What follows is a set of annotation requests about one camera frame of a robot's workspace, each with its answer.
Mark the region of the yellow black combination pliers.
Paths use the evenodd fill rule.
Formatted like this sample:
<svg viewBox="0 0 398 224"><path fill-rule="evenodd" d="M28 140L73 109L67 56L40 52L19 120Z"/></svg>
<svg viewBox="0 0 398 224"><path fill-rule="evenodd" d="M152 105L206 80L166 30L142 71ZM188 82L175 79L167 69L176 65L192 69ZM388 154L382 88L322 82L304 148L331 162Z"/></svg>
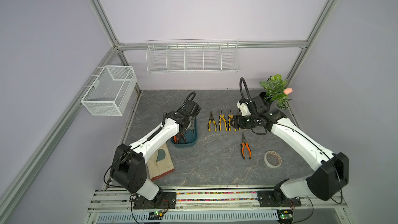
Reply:
<svg viewBox="0 0 398 224"><path fill-rule="evenodd" d="M232 111L229 110L229 113L228 113L228 131L232 131L232 130L236 131L236 129L231 125L232 120L233 120L233 116L234 115L233 115Z"/></svg>

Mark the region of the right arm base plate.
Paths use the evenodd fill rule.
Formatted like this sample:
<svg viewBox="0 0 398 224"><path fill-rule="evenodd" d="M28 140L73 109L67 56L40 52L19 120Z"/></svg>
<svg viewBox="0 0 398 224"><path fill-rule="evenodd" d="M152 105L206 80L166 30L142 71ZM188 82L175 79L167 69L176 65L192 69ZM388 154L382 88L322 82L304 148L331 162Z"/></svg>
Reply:
<svg viewBox="0 0 398 224"><path fill-rule="evenodd" d="M261 207L299 207L302 206L299 198L288 199L278 191L257 191L257 200Z"/></svg>

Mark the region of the yellow needle nose pliers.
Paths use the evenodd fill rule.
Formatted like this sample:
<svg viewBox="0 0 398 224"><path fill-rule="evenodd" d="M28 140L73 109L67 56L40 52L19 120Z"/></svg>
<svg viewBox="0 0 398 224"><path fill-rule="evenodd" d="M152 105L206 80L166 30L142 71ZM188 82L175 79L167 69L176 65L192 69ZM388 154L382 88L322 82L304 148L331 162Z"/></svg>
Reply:
<svg viewBox="0 0 398 224"><path fill-rule="evenodd" d="M215 121L215 118L214 118L214 115L213 115L213 112L212 111L210 111L210 114L209 114L209 122L208 122L208 131L210 132L210 131L217 131L217 123L216 123L216 121Z"/></svg>

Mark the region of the large yellow combination pliers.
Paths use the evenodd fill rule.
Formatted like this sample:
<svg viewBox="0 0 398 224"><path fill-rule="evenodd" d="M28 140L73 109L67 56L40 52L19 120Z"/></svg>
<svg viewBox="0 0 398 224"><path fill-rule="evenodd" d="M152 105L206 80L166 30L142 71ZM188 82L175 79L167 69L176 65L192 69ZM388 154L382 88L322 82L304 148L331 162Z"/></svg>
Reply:
<svg viewBox="0 0 398 224"><path fill-rule="evenodd" d="M222 131L222 130L228 131L228 123L226 121L223 110L220 110L220 112L219 112L219 130L220 131Z"/></svg>

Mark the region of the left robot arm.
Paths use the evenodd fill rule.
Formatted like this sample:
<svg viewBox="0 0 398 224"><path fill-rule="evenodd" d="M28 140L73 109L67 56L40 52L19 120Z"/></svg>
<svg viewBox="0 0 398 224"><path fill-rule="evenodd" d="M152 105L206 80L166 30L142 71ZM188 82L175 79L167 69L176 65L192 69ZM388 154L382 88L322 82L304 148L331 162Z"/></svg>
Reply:
<svg viewBox="0 0 398 224"><path fill-rule="evenodd" d="M162 189L147 176L146 164L161 146L181 131L194 125L201 107L192 100L184 100L177 111L164 113L162 122L140 140L117 147L110 177L128 192L144 197L158 205Z"/></svg>

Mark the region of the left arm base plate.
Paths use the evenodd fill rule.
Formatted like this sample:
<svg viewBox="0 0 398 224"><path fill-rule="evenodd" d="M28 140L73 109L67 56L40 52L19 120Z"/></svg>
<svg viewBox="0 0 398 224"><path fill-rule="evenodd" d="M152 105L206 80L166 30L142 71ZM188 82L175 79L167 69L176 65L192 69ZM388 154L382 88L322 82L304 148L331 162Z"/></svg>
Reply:
<svg viewBox="0 0 398 224"><path fill-rule="evenodd" d="M153 200L148 200L139 195L136 197L133 208L134 209L174 209L177 202L176 192L162 192L155 196Z"/></svg>

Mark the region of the teal plastic storage box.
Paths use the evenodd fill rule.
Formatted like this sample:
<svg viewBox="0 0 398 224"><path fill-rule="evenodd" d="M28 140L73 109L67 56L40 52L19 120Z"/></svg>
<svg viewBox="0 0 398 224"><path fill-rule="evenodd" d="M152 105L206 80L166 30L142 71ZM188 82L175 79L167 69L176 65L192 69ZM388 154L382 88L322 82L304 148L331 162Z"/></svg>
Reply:
<svg viewBox="0 0 398 224"><path fill-rule="evenodd" d="M197 136L197 120L194 117L188 129L184 129L176 136L171 137L169 141L177 148L188 148L196 144Z"/></svg>

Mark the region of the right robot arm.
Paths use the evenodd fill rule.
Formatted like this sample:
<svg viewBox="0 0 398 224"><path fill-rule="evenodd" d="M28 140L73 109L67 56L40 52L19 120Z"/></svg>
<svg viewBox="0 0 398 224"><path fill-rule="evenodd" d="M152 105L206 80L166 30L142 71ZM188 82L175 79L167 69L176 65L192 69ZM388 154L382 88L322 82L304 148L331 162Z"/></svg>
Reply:
<svg viewBox="0 0 398 224"><path fill-rule="evenodd" d="M321 146L300 130L283 112L266 106L258 96L241 99L237 103L240 114L231 125L238 129L263 127L293 148L311 167L313 174L286 179L274 187L277 201L296 197L315 196L327 201L349 183L349 158Z"/></svg>

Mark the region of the orange needle nose pliers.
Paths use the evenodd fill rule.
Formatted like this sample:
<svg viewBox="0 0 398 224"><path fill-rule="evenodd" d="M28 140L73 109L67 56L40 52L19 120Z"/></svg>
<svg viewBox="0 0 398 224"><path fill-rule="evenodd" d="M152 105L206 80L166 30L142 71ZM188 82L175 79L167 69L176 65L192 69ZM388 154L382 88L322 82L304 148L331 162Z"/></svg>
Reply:
<svg viewBox="0 0 398 224"><path fill-rule="evenodd" d="M252 158L251 148L249 143L246 142L244 133L241 135L240 154L243 159L248 158L250 160Z"/></svg>

